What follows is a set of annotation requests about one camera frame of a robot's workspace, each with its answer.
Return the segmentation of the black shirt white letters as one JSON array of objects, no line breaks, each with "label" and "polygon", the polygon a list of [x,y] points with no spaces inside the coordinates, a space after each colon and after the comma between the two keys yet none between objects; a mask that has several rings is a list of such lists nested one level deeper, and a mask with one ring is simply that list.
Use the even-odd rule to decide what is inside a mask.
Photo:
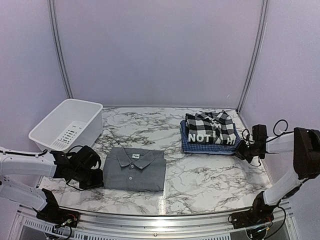
[{"label": "black shirt white letters", "polygon": [[208,133],[188,133],[187,140],[190,143],[197,144],[217,144],[225,146],[233,146],[236,144],[238,138],[235,134],[223,136],[212,136]]}]

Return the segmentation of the black white plaid shirt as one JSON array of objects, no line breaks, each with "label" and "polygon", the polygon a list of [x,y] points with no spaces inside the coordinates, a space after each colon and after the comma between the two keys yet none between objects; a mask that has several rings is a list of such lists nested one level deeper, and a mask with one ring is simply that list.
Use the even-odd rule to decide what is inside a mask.
[{"label": "black white plaid shirt", "polygon": [[233,120],[225,112],[200,112],[185,115],[187,134],[235,135]]}]

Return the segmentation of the white plastic bin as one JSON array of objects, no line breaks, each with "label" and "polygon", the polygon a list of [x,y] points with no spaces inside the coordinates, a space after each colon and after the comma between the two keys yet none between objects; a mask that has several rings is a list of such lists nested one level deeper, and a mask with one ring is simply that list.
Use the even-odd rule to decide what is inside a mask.
[{"label": "white plastic bin", "polygon": [[103,105],[69,98],[62,101],[28,134],[40,150],[67,152],[91,147],[103,132]]}]

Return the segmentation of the grey long sleeve shirt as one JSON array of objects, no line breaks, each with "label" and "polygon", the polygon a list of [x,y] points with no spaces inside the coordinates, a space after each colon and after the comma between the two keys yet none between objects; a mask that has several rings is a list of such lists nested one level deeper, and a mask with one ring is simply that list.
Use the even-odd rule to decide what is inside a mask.
[{"label": "grey long sleeve shirt", "polygon": [[111,190],[162,192],[166,167],[163,150],[113,147],[104,162],[103,186]]}]

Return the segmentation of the blue checked shirt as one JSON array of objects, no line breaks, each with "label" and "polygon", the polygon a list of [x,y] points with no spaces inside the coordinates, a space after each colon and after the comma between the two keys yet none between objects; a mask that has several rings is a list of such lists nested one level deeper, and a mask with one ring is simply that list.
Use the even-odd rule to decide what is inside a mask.
[{"label": "blue checked shirt", "polygon": [[237,132],[235,123],[233,123],[233,130],[236,136],[235,145],[191,143],[188,142],[186,121],[182,120],[180,122],[181,151],[186,154],[234,155],[241,138]]}]

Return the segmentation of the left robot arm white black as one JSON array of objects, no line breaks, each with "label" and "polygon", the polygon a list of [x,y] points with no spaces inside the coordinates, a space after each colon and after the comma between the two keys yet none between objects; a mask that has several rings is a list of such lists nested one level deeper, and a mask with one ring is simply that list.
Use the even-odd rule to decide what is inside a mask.
[{"label": "left robot arm white black", "polygon": [[89,146],[78,146],[78,151],[44,150],[41,153],[0,151],[0,196],[35,209],[53,223],[63,219],[63,211],[54,194],[25,183],[11,180],[10,175],[37,175],[78,182],[81,191],[101,188],[104,185],[102,161]]}]

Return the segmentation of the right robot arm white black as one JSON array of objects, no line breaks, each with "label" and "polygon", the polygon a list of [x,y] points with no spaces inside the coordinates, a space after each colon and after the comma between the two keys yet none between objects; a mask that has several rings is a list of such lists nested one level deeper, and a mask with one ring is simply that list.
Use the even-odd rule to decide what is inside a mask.
[{"label": "right robot arm white black", "polygon": [[251,136],[246,136],[237,145],[235,155],[248,163],[257,157],[267,161],[267,170],[278,171],[278,180],[259,193],[248,212],[247,219],[258,224],[267,213],[272,213],[281,200],[294,195],[304,182],[320,174],[320,132],[317,129],[295,127],[290,132],[268,136],[267,127],[257,124],[252,127]]}]

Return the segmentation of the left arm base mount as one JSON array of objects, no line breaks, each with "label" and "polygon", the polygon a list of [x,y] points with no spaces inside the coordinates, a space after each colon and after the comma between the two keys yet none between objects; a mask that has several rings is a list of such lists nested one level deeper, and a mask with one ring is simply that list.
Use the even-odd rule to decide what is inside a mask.
[{"label": "left arm base mount", "polygon": [[36,211],[36,217],[40,220],[58,225],[58,227],[76,228],[79,222],[78,211],[61,208],[54,194],[45,188],[41,190],[45,195],[45,205],[41,210]]}]

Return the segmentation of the aluminium frame rail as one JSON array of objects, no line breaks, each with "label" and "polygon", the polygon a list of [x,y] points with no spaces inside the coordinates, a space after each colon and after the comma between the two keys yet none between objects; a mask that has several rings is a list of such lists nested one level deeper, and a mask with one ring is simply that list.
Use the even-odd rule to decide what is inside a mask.
[{"label": "aluminium frame rail", "polygon": [[76,227],[55,228],[40,220],[30,207],[20,205],[8,240],[299,240],[288,201],[273,212],[273,220],[258,225],[234,227],[232,218],[246,209],[187,215],[126,215],[78,209]]}]

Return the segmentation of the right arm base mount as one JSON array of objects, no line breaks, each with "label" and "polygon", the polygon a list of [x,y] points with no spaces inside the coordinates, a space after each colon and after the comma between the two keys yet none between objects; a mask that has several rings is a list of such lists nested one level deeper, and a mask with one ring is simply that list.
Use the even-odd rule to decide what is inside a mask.
[{"label": "right arm base mount", "polygon": [[276,205],[268,205],[264,201],[264,191],[260,192],[254,199],[250,209],[234,212],[229,215],[228,221],[234,229],[251,227],[263,224],[274,219],[273,211]]}]

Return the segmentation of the right wall aluminium profile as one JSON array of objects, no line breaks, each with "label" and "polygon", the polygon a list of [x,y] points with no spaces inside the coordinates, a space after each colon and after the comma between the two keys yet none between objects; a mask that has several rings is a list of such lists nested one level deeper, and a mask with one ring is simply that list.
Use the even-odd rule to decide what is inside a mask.
[{"label": "right wall aluminium profile", "polygon": [[244,108],[244,105],[249,93],[249,89],[254,78],[255,69],[256,69],[261,48],[263,45],[263,39],[265,35],[267,18],[268,18],[269,5],[270,5],[269,0],[263,0],[261,2],[260,16],[258,21],[258,28],[257,28],[256,37],[255,37],[253,52],[250,59],[248,71],[246,74],[244,86],[243,86],[240,99],[236,108],[238,113],[241,113],[242,109]]}]

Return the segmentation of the wall aluminium profile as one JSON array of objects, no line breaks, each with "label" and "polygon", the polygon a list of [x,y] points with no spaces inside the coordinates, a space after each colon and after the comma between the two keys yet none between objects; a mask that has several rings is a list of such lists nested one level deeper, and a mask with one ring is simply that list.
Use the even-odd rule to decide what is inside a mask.
[{"label": "wall aluminium profile", "polygon": [[263,0],[261,2],[260,16],[258,21],[258,28],[257,28],[256,37],[255,37],[253,52],[250,59],[248,71],[246,74],[244,86],[243,86],[240,99],[236,108],[238,113],[241,113],[242,109],[244,108],[244,105],[249,93],[249,89],[254,78],[255,69],[256,69],[261,48],[263,45],[263,39],[265,35],[267,18],[268,18],[269,5],[270,5],[269,0]]},{"label": "wall aluminium profile", "polygon": [[47,5],[48,5],[48,15],[50,20],[50,27],[51,27],[52,37],[53,37],[54,49],[57,57],[57,63],[60,70],[63,87],[64,87],[67,98],[72,99],[74,95],[72,92],[71,82],[68,76],[68,71],[65,63],[65,58],[64,58],[60,33],[59,33],[56,1],[48,0]]}]

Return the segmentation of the left wall aluminium profile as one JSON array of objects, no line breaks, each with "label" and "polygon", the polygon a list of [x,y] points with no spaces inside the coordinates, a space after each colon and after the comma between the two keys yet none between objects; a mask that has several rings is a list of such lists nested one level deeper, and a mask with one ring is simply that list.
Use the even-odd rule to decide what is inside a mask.
[{"label": "left wall aluminium profile", "polygon": [[50,27],[51,27],[52,37],[53,37],[54,49],[57,57],[57,63],[60,70],[63,87],[64,87],[67,98],[72,99],[74,95],[72,92],[71,82],[68,76],[68,71],[65,63],[65,58],[64,58],[60,33],[59,33],[56,1],[48,0],[47,5],[48,5],[48,15],[50,20]]}]

